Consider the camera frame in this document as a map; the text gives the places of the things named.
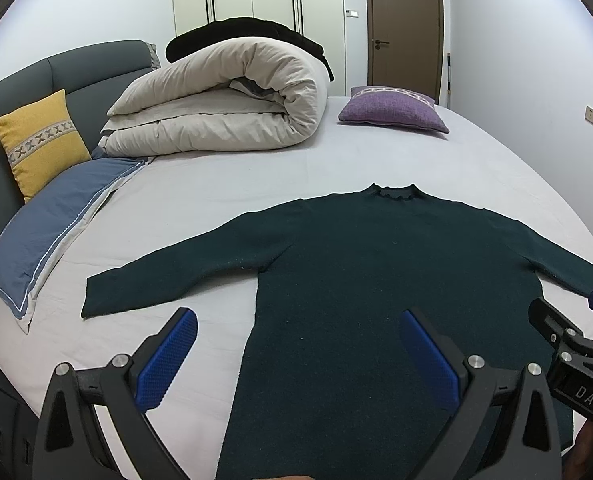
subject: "silver bolt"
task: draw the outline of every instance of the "silver bolt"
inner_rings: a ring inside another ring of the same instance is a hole
[[[126,364],[128,364],[128,361],[130,360],[130,357],[126,354],[117,354],[112,358],[112,366],[115,366],[116,368],[123,368]]]
[[[472,368],[476,369],[483,368],[485,366],[485,361],[480,355],[470,355],[470,357],[467,358],[467,363]]]
[[[532,375],[541,375],[541,367],[536,363],[530,363],[528,365],[528,372]]]
[[[69,370],[70,365],[68,363],[61,363],[57,365],[57,367],[54,369],[54,373],[56,373],[57,375],[65,375],[68,373]]]

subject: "yellow throw pillow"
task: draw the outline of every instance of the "yellow throw pillow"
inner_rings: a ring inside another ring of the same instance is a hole
[[[65,90],[0,117],[0,141],[25,202],[90,152],[65,105]]]

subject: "blue pillowcase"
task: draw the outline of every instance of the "blue pillowcase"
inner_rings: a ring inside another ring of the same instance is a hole
[[[147,158],[99,158],[59,174],[21,207],[0,235],[0,296],[28,332],[36,297],[65,250],[109,195]]]

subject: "wall socket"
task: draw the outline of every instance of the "wall socket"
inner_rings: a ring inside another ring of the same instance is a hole
[[[590,108],[589,106],[585,107],[585,120],[593,126],[593,108]]]

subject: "door frame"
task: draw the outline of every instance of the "door frame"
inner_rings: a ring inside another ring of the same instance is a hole
[[[372,63],[374,53],[374,28],[372,19],[372,0],[367,0],[368,3],[368,84],[373,84],[372,79]],[[439,102],[441,96],[441,79],[443,76],[443,56],[445,54],[445,8],[443,0],[439,0],[439,58],[437,59],[437,85],[434,91],[434,101]]]

